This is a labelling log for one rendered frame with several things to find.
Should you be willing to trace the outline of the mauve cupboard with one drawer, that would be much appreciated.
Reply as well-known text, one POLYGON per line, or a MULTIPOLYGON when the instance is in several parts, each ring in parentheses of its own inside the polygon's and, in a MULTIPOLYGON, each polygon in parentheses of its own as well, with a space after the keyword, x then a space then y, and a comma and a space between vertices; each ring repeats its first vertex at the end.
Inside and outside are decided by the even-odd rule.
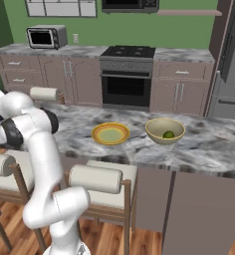
POLYGON ((213 65, 155 61, 151 80, 150 110, 202 116, 213 65))

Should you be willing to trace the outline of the beige bowl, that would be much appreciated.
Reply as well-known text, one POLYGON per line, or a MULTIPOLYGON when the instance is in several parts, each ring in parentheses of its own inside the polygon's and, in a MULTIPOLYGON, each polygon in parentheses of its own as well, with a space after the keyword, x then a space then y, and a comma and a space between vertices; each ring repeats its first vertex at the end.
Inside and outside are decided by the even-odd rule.
POLYGON ((170 145, 176 143, 185 134, 185 127, 182 123, 168 119, 168 118, 158 118, 150 120, 145 125, 145 131, 150 139, 154 142, 162 145, 170 145), (174 133, 174 138, 163 138, 163 134, 166 131, 172 131, 174 133))

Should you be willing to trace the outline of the wooden stool with white cushions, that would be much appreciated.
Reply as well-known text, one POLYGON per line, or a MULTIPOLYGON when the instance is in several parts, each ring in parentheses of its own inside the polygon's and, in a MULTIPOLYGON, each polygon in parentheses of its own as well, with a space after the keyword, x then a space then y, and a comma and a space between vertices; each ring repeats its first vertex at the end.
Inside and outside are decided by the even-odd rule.
POLYGON ((33 87, 30 89, 30 97, 36 101, 65 103, 64 95, 55 88, 33 87))
POLYGON ((90 194, 90 207, 83 213, 97 224, 107 219, 123 224, 123 255, 129 255, 129 232, 135 230, 137 167, 89 160, 65 173, 69 186, 82 186, 90 194))
MULTIPOLYGON (((0 201, 25 205, 33 192, 34 180, 26 152, 0 148, 0 201)), ((12 245, 0 223, 0 236, 7 249, 12 245)))

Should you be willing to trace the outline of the mauve cupboard run with drawers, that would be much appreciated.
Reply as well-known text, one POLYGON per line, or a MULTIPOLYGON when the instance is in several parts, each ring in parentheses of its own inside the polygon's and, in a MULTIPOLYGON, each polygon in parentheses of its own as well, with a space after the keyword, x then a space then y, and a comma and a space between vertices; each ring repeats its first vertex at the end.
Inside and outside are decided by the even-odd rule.
POLYGON ((100 72, 97 58, 0 54, 0 75, 7 91, 55 88, 67 106, 103 106, 100 72))

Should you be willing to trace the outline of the yellow orange-rimmed plate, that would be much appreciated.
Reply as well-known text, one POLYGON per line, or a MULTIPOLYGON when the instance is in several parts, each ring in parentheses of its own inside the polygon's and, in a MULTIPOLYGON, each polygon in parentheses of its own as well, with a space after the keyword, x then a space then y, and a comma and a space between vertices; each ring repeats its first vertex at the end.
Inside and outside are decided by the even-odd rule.
POLYGON ((120 144, 126 141, 128 137, 128 127, 114 122, 97 125, 92 130, 92 139, 104 145, 120 144))

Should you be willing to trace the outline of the pale wall shelf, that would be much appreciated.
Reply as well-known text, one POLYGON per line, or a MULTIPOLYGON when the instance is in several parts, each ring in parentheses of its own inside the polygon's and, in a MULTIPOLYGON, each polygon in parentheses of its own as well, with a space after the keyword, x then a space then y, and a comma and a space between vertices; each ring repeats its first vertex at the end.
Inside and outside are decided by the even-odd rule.
POLYGON ((218 10, 158 10, 158 16, 222 16, 218 10))

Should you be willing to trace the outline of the black and steel oven range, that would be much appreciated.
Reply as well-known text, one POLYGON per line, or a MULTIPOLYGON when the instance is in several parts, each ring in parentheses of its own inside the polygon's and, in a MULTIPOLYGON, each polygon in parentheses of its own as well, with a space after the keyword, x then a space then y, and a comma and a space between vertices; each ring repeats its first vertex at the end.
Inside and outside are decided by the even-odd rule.
POLYGON ((148 46, 109 46, 100 55, 105 107, 149 110, 154 53, 148 46))

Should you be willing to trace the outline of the grey steel fridge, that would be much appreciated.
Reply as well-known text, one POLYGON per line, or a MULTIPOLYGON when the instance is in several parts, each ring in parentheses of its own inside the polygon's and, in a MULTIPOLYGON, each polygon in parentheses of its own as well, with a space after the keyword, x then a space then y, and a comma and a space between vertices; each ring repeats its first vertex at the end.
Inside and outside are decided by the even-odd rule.
POLYGON ((215 60, 205 114, 235 119, 235 0, 218 0, 209 51, 215 60))

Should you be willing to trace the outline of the white-framed window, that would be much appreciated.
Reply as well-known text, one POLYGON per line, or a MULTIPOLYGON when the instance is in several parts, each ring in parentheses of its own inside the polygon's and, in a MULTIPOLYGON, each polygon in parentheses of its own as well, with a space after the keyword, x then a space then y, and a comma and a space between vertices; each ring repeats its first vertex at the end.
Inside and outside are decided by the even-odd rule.
POLYGON ((25 0, 30 17, 97 17, 96 0, 25 0))

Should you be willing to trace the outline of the mauve island cabinet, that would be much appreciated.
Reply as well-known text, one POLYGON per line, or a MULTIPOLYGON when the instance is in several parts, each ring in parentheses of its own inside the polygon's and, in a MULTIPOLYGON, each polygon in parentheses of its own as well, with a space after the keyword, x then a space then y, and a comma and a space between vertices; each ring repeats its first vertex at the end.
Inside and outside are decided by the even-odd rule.
POLYGON ((235 178, 141 167, 135 226, 162 234, 162 255, 227 255, 235 240, 235 178))

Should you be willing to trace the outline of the silver toaster oven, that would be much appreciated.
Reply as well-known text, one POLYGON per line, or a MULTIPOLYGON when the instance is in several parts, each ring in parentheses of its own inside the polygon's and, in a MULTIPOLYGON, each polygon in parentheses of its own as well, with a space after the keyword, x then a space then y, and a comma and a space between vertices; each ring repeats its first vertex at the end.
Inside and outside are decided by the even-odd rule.
POLYGON ((29 46, 32 49, 55 49, 68 44, 65 25, 37 25, 26 30, 29 46))

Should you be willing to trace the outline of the black microwave oven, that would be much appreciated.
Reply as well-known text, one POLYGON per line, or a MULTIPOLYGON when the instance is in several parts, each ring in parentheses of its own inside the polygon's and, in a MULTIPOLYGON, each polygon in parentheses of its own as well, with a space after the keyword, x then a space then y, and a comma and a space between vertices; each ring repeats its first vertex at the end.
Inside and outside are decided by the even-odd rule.
POLYGON ((159 0, 102 0, 105 13, 156 13, 159 0))

